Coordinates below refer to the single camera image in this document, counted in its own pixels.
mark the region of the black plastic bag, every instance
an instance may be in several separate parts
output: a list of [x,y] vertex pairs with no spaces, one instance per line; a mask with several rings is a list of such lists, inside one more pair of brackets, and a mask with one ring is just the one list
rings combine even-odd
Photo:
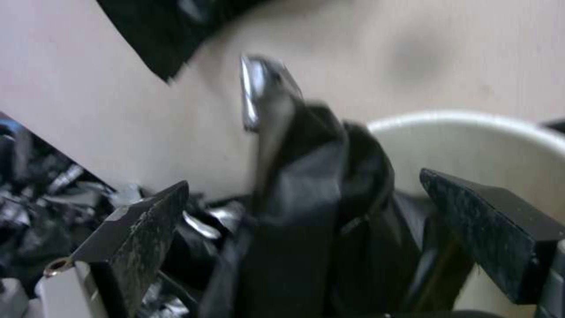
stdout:
[[284,66],[251,57],[242,69],[246,128],[259,132],[255,192],[199,316],[449,310],[472,262],[433,204],[395,195],[374,137],[304,102]]

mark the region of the pile of plastic scraps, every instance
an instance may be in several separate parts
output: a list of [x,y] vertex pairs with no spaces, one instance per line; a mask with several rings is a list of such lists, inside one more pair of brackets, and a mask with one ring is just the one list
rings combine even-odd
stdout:
[[11,119],[0,119],[0,275],[20,280],[30,297],[44,267],[68,256],[121,205],[116,193]]

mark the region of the white plastic part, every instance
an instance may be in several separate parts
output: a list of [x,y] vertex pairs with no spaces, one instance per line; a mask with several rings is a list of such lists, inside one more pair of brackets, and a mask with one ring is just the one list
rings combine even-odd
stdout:
[[39,285],[44,318],[106,318],[98,288],[83,262],[44,279]]
[[[425,195],[423,167],[509,189],[565,224],[565,139],[533,124],[466,111],[434,111],[368,125],[390,157],[397,189]],[[516,306],[480,268],[470,274],[455,304],[503,317],[532,317],[535,306]]]

